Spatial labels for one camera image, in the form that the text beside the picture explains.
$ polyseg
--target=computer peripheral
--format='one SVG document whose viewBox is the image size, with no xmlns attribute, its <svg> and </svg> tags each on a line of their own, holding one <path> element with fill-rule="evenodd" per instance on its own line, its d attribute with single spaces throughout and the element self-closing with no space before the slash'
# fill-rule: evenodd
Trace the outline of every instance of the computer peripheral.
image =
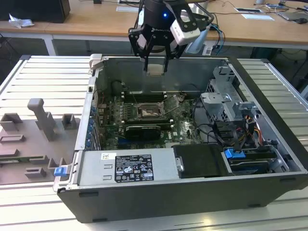
<svg viewBox="0 0 308 231">
<path fill-rule="evenodd" d="M 294 20 L 294 22 L 298 24 L 305 24 L 305 23 L 308 23 L 308 20 L 306 18 L 299 18 L 299 19 Z"/>
</svg>

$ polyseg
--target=robotic arm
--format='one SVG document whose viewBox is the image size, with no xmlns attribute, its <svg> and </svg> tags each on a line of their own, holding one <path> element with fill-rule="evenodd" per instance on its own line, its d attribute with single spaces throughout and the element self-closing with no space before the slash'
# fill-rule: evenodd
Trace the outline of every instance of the robotic arm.
<svg viewBox="0 0 308 231">
<path fill-rule="evenodd" d="M 144 59 L 144 71 L 148 69 L 151 52 L 165 51 L 166 72 L 169 60 L 180 58 L 187 45 L 214 20 L 213 15 L 198 3 L 196 5 L 210 16 L 210 20 L 207 16 L 193 13 L 185 0 L 142 0 L 139 12 L 143 3 L 143 24 L 137 28 L 137 18 L 134 28 L 128 30 L 128 38 L 135 56 Z"/>
</svg>

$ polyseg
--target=desk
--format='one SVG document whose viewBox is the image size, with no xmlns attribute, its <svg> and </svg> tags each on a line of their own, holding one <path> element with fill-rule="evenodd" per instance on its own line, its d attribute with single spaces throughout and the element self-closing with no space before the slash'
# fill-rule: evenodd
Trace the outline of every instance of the desk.
<svg viewBox="0 0 308 231">
<path fill-rule="evenodd" d="M 254 8 L 255 0 L 230 0 L 236 7 Z M 221 1 L 209 3 L 210 12 L 235 13 L 230 3 L 222 7 Z M 305 5 L 287 2 L 288 6 Z M 14 28 L 0 22 L 0 33 L 6 37 L 36 38 L 45 41 L 49 55 L 56 55 L 53 39 L 128 41 L 128 29 L 134 25 L 137 14 L 117 12 L 116 3 L 93 4 L 92 1 L 70 0 L 71 13 L 65 23 L 35 23 L 30 28 Z M 218 14 L 218 23 L 226 34 L 225 45 L 308 49 L 308 24 L 288 22 L 270 14 L 275 21 L 249 20 L 240 14 Z M 217 33 L 210 31 L 207 40 L 217 40 Z"/>
</svg>

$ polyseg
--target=blue tab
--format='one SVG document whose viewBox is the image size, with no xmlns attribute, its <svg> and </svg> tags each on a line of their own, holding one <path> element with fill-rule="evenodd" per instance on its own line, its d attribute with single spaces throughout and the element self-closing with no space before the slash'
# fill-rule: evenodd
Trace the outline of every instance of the blue tab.
<svg viewBox="0 0 308 231">
<path fill-rule="evenodd" d="M 56 167 L 53 175 L 55 177 L 66 177 L 67 176 L 66 171 L 67 167 Z"/>
<path fill-rule="evenodd" d="M 225 155 L 227 157 L 227 159 L 229 158 L 245 158 L 246 155 L 244 154 L 243 151 L 239 152 L 235 152 L 233 148 L 228 148 L 227 150 L 225 150 Z"/>
</svg>

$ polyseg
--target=warning label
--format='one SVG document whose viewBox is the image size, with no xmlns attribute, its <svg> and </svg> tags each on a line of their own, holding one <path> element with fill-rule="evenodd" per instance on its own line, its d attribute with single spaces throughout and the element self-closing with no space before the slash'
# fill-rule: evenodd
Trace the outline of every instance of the warning label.
<svg viewBox="0 0 308 231">
<path fill-rule="evenodd" d="M 115 157 L 117 183 L 154 180 L 151 155 L 125 155 Z"/>
</svg>

